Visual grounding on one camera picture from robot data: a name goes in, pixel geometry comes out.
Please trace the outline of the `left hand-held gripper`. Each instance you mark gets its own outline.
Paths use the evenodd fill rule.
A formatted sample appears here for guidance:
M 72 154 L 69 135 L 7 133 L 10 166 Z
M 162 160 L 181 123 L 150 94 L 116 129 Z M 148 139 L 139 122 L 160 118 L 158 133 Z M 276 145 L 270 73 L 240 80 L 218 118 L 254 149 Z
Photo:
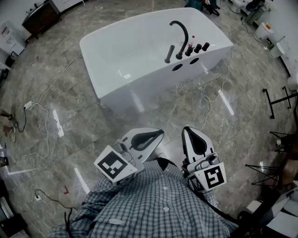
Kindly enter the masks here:
M 94 165 L 113 186 L 119 186 L 144 170 L 143 162 L 151 156 L 163 137 L 162 129 L 131 129 L 113 146 L 108 145 L 95 160 Z M 127 147 L 133 149 L 135 158 Z

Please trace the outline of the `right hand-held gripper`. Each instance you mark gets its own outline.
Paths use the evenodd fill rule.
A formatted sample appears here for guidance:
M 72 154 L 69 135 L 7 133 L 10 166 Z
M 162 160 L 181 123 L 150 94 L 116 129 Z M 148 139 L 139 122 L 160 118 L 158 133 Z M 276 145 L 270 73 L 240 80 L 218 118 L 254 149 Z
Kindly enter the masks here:
M 224 163 L 219 161 L 211 139 L 198 129 L 186 126 L 182 130 L 184 162 L 182 170 L 194 192 L 211 191 L 226 184 Z

